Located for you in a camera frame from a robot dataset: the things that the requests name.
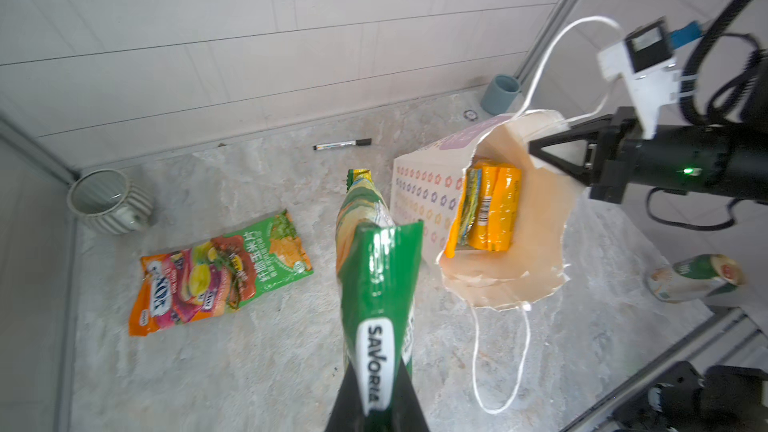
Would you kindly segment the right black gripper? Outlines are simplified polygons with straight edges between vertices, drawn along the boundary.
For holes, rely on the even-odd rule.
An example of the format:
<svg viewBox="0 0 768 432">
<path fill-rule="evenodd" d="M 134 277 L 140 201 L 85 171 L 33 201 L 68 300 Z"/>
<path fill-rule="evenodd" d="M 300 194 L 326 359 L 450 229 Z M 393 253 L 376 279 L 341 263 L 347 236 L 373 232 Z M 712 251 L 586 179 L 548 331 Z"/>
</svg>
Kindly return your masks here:
<svg viewBox="0 0 768 432">
<path fill-rule="evenodd" d="M 585 165 L 543 151 L 573 142 L 592 147 Z M 622 202 L 630 184 L 767 201 L 767 135 L 740 125 L 661 125 L 653 138 L 644 139 L 634 109 L 620 107 L 601 123 L 593 118 L 535 138 L 528 150 L 606 202 Z"/>
</svg>

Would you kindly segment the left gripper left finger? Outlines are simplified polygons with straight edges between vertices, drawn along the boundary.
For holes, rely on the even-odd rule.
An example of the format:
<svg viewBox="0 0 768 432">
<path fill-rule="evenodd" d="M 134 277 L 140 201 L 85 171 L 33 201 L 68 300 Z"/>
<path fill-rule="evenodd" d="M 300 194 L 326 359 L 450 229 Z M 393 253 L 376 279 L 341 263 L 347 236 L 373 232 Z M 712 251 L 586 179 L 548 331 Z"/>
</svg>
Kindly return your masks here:
<svg viewBox="0 0 768 432">
<path fill-rule="evenodd" d="M 349 364 L 346 368 L 325 431 L 356 432 L 359 430 L 360 394 L 354 367 Z"/>
</svg>

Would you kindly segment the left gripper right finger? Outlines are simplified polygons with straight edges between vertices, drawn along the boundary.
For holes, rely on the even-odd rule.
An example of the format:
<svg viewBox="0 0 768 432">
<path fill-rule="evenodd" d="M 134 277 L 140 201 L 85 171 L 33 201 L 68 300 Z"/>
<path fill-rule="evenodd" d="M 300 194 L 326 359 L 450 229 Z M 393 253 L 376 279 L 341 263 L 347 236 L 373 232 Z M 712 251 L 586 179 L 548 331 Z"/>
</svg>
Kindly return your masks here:
<svg viewBox="0 0 768 432">
<path fill-rule="evenodd" d="M 401 361 L 395 379 L 395 430 L 397 432 L 429 432 L 411 376 Z"/>
</svg>

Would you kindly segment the green Savoria snack pack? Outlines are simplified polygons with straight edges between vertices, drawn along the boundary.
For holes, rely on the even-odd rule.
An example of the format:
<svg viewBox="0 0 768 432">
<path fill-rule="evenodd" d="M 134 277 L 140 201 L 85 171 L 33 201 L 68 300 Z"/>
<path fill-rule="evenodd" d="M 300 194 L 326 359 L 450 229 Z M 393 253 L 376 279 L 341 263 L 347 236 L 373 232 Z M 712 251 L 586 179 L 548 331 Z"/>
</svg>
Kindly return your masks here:
<svg viewBox="0 0 768 432">
<path fill-rule="evenodd" d="M 424 226 L 394 222 L 368 169 L 350 169 L 346 186 L 335 237 L 345 352 L 364 416 L 383 421 L 397 375 L 412 374 Z"/>
</svg>

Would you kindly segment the white printed paper bag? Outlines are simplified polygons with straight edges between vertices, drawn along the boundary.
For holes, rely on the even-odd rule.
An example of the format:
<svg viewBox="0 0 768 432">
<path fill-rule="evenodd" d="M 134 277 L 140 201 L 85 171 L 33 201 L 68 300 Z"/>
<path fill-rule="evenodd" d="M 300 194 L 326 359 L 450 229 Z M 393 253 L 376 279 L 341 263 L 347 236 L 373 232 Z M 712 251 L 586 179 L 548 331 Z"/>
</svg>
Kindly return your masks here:
<svg viewBox="0 0 768 432">
<path fill-rule="evenodd" d="M 568 129 L 559 112 L 531 106 L 547 47 L 520 103 L 394 163 L 392 209 L 420 219 L 422 256 L 439 267 L 444 286 L 470 312 L 516 310 L 531 343 L 532 305 L 568 280 L 562 252 L 566 222 L 583 186 L 535 159 L 529 143 Z"/>
</svg>

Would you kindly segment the pink orange candy bag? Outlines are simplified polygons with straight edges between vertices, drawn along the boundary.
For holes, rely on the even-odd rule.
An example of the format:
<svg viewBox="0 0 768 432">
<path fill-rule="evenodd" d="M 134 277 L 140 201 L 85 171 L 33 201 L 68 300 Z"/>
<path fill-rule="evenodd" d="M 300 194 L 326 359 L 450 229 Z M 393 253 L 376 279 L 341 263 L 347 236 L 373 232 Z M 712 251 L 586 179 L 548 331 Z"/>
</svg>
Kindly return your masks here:
<svg viewBox="0 0 768 432">
<path fill-rule="evenodd" d="M 257 292 L 257 270 L 240 236 L 141 259 L 142 285 L 129 334 L 145 337 L 239 310 Z"/>
</svg>

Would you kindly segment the green chip snack bag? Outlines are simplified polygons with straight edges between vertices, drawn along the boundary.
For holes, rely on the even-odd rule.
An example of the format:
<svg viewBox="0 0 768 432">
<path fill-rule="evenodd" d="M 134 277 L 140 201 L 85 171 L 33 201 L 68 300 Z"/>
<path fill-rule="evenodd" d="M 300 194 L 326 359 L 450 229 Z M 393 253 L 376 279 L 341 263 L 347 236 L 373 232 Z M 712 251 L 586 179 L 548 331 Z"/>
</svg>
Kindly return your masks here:
<svg viewBox="0 0 768 432">
<path fill-rule="evenodd" d="M 314 269 L 287 210 L 220 236 L 235 247 L 247 274 L 240 306 L 313 274 Z"/>
</svg>

